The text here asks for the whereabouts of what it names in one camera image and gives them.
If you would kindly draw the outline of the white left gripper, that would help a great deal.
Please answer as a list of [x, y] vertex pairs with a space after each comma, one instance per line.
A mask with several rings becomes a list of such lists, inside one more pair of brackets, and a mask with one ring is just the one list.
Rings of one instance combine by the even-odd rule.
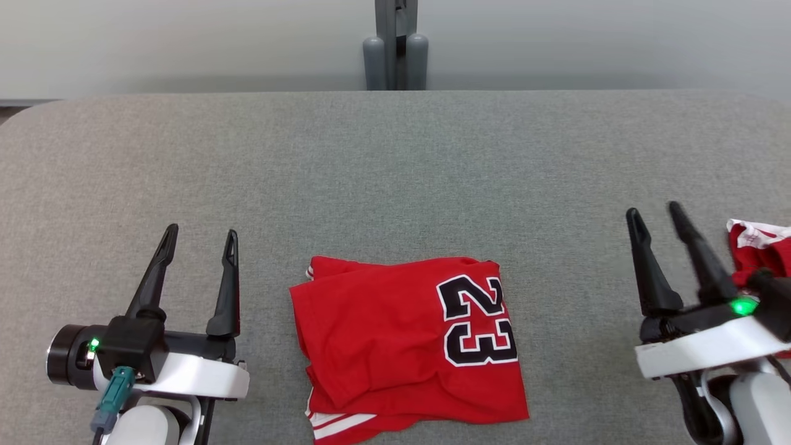
[[[178, 224], [170, 224], [142, 276], [126, 316], [136, 316], [145, 307], [159, 308], [167, 267], [176, 251]], [[200, 333], [167, 331], [169, 355], [155, 383], [136, 382], [135, 391], [178, 396], [242, 399], [248, 394], [250, 374], [235, 361], [235, 341], [240, 335], [239, 240], [229, 230], [221, 257], [222, 276], [214, 315]], [[105, 391], [108, 379], [97, 358], [88, 358], [90, 342], [102, 340], [106, 326], [63, 326], [47, 349], [46, 371], [57, 385], [83, 391]]]

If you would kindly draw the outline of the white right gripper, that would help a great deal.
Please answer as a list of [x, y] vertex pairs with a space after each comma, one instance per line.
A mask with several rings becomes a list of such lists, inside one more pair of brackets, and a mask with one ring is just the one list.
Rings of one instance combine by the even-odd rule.
[[[698, 300], [704, 306], [729, 302], [727, 307], [735, 320], [669, 342], [636, 346], [637, 364], [643, 377], [663, 378], [704, 371], [791, 350], [791, 342], [780, 341], [755, 318], [757, 300], [735, 299], [737, 287], [683, 206], [670, 201], [669, 214], [700, 285]], [[638, 209], [628, 209], [625, 220], [642, 315], [665, 316], [681, 311], [683, 300], [670, 287], [656, 260], [650, 233]]]

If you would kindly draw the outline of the red Bulls shorts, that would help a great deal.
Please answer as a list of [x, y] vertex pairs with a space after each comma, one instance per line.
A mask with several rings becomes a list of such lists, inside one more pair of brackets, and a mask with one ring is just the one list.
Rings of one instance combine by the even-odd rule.
[[732, 279], [738, 287], [745, 287], [748, 277], [760, 268], [791, 278], [791, 226], [730, 219], [727, 230], [735, 264]]

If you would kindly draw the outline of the red number 23 jersey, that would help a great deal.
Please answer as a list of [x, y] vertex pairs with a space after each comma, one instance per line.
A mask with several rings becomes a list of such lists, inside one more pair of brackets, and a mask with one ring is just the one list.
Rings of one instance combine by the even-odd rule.
[[289, 293], [314, 445], [356, 445], [427, 420], [530, 417], [498, 263], [314, 256], [306, 276]]

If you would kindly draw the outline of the grey metal post with cylinders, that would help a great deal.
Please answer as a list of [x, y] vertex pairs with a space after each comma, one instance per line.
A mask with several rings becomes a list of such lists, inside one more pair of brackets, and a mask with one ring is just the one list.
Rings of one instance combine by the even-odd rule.
[[362, 43], [368, 91], [422, 91], [429, 40], [417, 32], [419, 0], [374, 0], [376, 36]]

